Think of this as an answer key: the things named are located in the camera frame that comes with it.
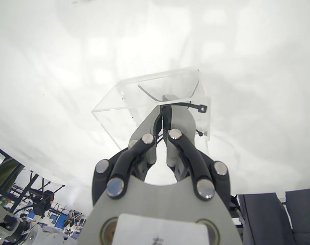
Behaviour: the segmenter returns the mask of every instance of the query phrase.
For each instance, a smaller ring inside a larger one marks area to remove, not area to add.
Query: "round metal bolt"
[[[201,179],[197,182],[197,191],[202,198],[210,199],[215,194],[214,184],[208,179]]]
[[[144,134],[142,136],[142,141],[145,143],[145,144],[150,144],[152,143],[154,140],[154,136],[152,134]]]
[[[223,162],[220,162],[220,161],[217,161],[214,163],[214,169],[216,173],[219,174],[220,176],[225,176],[228,172],[227,166]]]
[[[128,145],[128,149],[132,148],[134,146],[134,144],[136,144],[138,142],[138,140],[134,139],[134,140],[131,140],[129,142],[129,145]]]
[[[124,188],[124,181],[120,178],[113,178],[110,179],[107,183],[106,190],[108,196],[118,196],[122,193]]]
[[[110,163],[109,163],[108,160],[106,160],[106,159],[100,160],[96,164],[95,170],[96,170],[97,173],[102,174],[102,173],[104,173],[107,170],[107,168],[109,168],[109,165],[110,165]]]
[[[179,129],[171,129],[169,132],[169,136],[172,139],[179,139],[182,136],[182,133]]]

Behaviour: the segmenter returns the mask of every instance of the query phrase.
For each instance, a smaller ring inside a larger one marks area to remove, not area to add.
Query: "clear plastic box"
[[[192,103],[207,105],[206,113],[189,108],[196,121],[196,128],[204,133],[195,138],[196,147],[208,154],[210,136],[210,97],[197,69],[179,69],[118,82],[92,111],[95,118],[119,149],[127,147],[134,131],[158,105]],[[163,102],[163,96],[176,100]]]

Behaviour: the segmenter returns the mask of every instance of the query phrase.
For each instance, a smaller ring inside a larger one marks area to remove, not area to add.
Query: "black metal frame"
[[[37,180],[37,178],[39,177],[38,174],[35,174],[34,176],[32,176],[33,171],[30,171],[30,181],[27,184],[27,186],[24,189],[21,189],[18,186],[14,186],[15,189],[11,189],[12,191],[16,192],[17,194],[19,194],[19,196],[14,195],[13,193],[10,192],[6,192],[4,191],[4,187],[6,186],[6,184],[9,182],[9,180],[18,172],[18,170],[20,169],[22,165],[19,164],[13,171],[12,173],[6,178],[6,180],[1,184],[0,186],[0,195],[10,199],[11,201],[14,202],[13,206],[10,209],[10,212],[15,214],[20,210],[26,209],[26,207],[19,209],[17,211],[15,211],[15,209],[17,209],[18,205],[21,203],[21,201],[25,201],[26,199],[31,199],[32,194],[40,196],[43,198],[43,201],[46,201],[48,198],[50,198],[52,195],[54,195],[56,192],[58,192],[61,188],[63,188],[65,185],[62,185],[60,188],[58,188],[56,191],[54,191],[53,194],[49,195],[48,197],[44,197],[44,188],[50,184],[51,182],[49,181],[48,183],[44,184],[44,178],[42,178],[42,187],[39,188],[38,190],[32,189],[31,186],[34,184],[34,182]]]

